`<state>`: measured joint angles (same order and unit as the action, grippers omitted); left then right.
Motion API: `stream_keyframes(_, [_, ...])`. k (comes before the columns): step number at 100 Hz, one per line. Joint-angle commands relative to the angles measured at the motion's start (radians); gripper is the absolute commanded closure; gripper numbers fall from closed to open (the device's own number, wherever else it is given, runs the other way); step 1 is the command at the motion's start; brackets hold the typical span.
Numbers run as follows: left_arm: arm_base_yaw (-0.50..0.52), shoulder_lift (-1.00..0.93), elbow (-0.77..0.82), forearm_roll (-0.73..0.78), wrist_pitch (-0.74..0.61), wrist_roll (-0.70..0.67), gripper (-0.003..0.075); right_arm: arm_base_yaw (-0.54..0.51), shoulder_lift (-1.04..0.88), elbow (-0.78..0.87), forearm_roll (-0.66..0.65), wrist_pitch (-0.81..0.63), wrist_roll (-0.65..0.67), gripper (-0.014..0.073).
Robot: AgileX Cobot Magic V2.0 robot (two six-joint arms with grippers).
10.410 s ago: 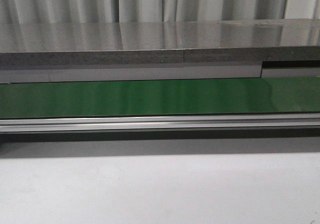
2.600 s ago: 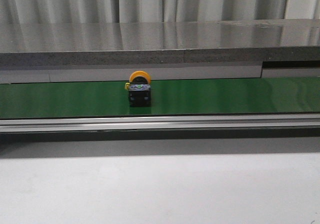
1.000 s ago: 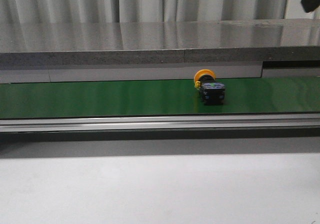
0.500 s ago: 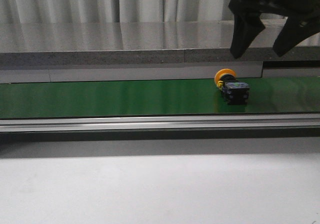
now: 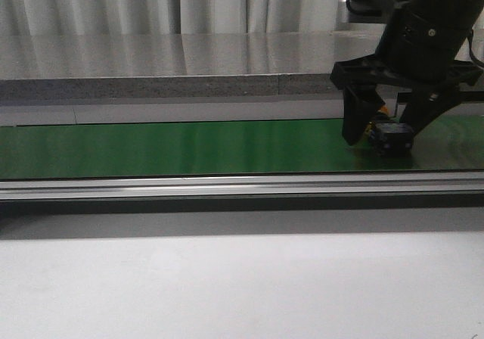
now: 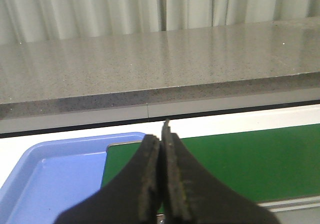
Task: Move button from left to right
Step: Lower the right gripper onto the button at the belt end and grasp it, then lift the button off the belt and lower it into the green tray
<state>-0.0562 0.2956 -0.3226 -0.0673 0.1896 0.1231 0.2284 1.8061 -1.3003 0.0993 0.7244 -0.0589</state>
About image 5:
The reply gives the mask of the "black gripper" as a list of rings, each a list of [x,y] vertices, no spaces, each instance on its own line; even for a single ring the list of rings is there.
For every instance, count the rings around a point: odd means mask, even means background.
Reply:
[[[330,81],[343,89],[346,142],[356,144],[385,104],[376,85],[437,89],[411,92],[399,122],[409,125],[414,135],[462,104],[467,93],[456,85],[473,86],[482,75],[473,63],[455,59],[469,32],[469,27],[433,23],[406,5],[395,10],[374,54],[336,62]]]

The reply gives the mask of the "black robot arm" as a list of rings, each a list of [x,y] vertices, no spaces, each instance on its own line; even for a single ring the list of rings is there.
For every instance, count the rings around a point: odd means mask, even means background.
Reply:
[[[348,145],[367,136],[382,155],[406,154],[420,131],[463,101],[460,85],[481,77],[479,60],[455,57],[473,38],[483,0],[346,0],[346,6],[386,28],[373,54],[334,64],[330,80],[344,100],[342,136]]]

